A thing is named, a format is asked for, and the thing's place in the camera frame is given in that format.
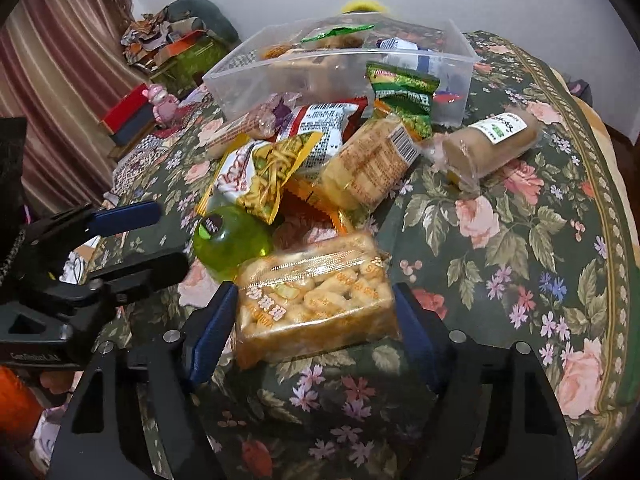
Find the person's left hand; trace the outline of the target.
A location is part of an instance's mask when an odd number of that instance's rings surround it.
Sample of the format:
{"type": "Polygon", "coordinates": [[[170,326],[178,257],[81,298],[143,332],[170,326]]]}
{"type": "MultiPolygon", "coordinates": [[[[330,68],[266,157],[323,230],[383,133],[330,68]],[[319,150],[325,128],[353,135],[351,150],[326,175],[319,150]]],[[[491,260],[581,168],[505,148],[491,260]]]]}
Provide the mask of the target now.
{"type": "Polygon", "coordinates": [[[45,370],[39,376],[40,385],[50,393],[68,393],[72,390],[75,372],[73,370],[45,370]]]}

